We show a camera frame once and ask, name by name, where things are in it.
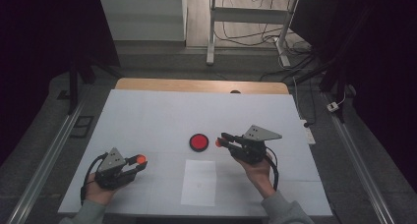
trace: dark background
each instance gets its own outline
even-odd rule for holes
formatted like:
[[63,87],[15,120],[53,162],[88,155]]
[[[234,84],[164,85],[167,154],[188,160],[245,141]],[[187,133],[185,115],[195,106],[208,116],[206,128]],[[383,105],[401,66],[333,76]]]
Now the dark background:
[[52,78],[86,56],[118,58],[100,0],[0,0],[0,164],[48,95]]
[[356,89],[357,114],[417,191],[417,0],[300,0],[291,28],[325,62],[370,4],[373,12],[338,65]]

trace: wooden edge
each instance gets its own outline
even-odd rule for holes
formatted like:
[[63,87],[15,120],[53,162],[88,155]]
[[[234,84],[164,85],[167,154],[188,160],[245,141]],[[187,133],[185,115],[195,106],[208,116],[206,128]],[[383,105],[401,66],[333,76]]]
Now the wooden edge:
[[205,80],[166,80],[166,79],[120,79],[116,89],[187,91],[187,92],[218,92],[230,93],[238,90],[249,94],[289,94],[288,87],[283,83],[255,83]]

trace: sleeve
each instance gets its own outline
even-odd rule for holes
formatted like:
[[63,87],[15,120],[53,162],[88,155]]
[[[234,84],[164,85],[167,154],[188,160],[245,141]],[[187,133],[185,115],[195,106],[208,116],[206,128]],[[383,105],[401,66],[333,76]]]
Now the sleeve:
[[96,202],[85,200],[77,215],[73,218],[65,217],[60,224],[101,224],[105,206]]
[[269,224],[314,224],[297,201],[288,202],[280,191],[276,191],[275,194],[264,199],[261,205],[269,217]]

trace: person's left hand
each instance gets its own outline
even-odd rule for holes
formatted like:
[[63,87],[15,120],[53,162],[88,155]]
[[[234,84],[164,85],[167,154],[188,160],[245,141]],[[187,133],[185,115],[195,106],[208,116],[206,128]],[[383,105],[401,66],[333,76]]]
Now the person's left hand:
[[106,206],[108,203],[110,203],[114,194],[116,194],[119,189],[114,191],[102,189],[98,183],[94,181],[94,177],[95,173],[89,174],[86,199]]

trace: metal rail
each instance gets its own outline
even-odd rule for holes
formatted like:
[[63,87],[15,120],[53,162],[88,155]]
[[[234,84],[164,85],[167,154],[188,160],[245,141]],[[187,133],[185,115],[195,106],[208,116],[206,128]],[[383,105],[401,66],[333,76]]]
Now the metal rail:
[[[328,100],[328,95],[323,94],[323,98],[326,104],[330,104]],[[350,157],[350,160],[353,163],[353,166],[356,170],[356,173],[359,176],[359,179],[362,182],[362,186],[370,197],[371,204],[375,209],[375,212],[383,224],[394,224],[394,220],[390,214],[390,211],[387,207],[387,203],[384,200],[384,197],[381,195],[380,189],[377,184],[375,184],[374,179],[372,178],[371,173],[369,172],[360,151],[358,150],[355,142],[350,136],[349,131],[346,126],[338,120],[335,114],[331,115],[334,126],[337,129],[338,134],[343,142],[343,145],[347,151],[347,154]]]
[[33,205],[36,202],[36,199],[46,182],[46,179],[49,177],[49,173],[51,172],[56,159],[61,153],[62,147],[67,141],[67,137],[71,133],[71,130],[74,127],[74,124],[76,123],[77,118],[86,103],[89,90],[90,86],[83,87],[80,103],[74,110],[73,114],[66,117],[58,134],[55,136],[54,140],[43,156],[42,161],[40,161],[39,166],[31,177],[28,186],[21,196],[21,199],[18,201],[18,204],[15,206],[15,209],[10,215],[9,220],[7,221],[8,224],[25,223],[27,220],[31,209],[33,208]]

